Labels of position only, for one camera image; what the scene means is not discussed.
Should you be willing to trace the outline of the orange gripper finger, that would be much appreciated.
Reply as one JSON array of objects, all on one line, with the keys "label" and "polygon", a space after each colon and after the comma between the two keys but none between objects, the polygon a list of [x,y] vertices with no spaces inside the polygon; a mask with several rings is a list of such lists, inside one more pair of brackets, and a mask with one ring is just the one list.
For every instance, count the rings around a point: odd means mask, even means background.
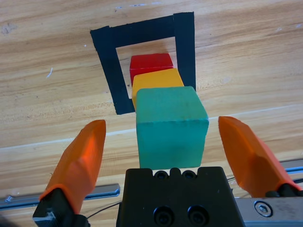
[{"label": "orange gripper finger", "polygon": [[218,125],[226,158],[239,187],[254,198],[303,195],[302,188],[248,125],[230,116],[220,116]]},{"label": "orange gripper finger", "polygon": [[80,210],[85,197],[95,188],[105,138],[105,120],[95,120],[87,124],[65,149],[33,213],[37,226],[90,226]]}]

